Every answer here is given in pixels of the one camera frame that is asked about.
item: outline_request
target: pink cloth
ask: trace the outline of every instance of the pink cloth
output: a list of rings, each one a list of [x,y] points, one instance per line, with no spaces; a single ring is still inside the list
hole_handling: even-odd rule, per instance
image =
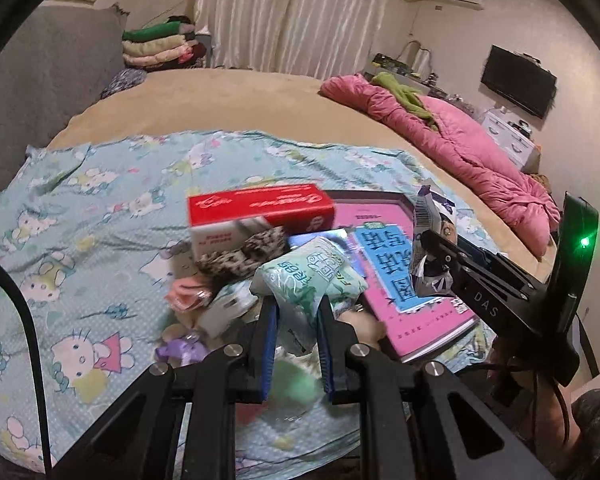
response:
[[[189,41],[181,46],[177,46],[176,48],[159,52],[154,56],[133,57],[129,56],[128,54],[122,54],[122,57],[125,59],[125,63],[129,66],[153,66],[158,63],[166,63],[167,61],[178,59],[179,57],[190,52],[193,52],[192,41]]]
[[[329,99],[368,114],[412,142],[470,187],[536,258],[544,255],[550,231],[560,221],[558,208],[544,187],[520,173],[471,117],[447,102],[421,96],[440,128],[440,132],[435,132],[408,113],[391,92],[371,85],[359,75],[327,79],[320,91]]]
[[[209,282],[200,276],[174,280],[171,290],[164,297],[176,312],[207,306],[212,299]]]

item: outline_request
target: red box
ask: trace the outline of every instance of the red box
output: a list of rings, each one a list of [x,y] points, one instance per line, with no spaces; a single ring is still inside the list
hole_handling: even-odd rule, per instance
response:
[[[284,226],[290,235],[331,229],[333,200],[315,184],[252,187],[189,197],[194,257],[231,251],[251,235]]]

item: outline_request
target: hello kitty bedsheet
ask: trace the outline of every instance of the hello kitty bedsheet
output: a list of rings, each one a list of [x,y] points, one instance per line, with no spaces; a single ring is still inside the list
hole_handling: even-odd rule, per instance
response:
[[[315,182],[323,189],[414,196],[425,178],[432,175],[404,151],[304,144],[261,132],[183,132],[30,149],[0,193],[0,264],[20,286],[36,324],[53,462],[154,361],[162,330],[174,322],[163,297],[173,278],[194,272],[187,195]],[[495,250],[473,212],[447,192],[458,204],[459,232]],[[443,358],[462,367],[484,359],[487,346],[479,328]],[[317,356],[312,366],[319,375]],[[42,470],[34,405],[22,326],[0,290],[0,454]],[[296,476],[358,442],[354,408],[319,399],[283,427],[280,420],[265,410],[239,425],[242,478]]]

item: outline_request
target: stack of blankets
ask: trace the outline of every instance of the stack of blankets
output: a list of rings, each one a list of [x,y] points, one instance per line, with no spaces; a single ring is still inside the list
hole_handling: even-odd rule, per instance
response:
[[[205,46],[195,36],[195,26],[187,16],[171,16],[160,25],[126,30],[122,35],[122,56],[128,67],[147,72],[193,68],[206,55]]]

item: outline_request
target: flat screen tv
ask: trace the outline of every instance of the flat screen tv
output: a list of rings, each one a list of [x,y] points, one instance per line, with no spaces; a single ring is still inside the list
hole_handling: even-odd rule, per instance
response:
[[[535,117],[544,119],[555,96],[555,75],[499,46],[492,45],[482,73],[484,85]]]

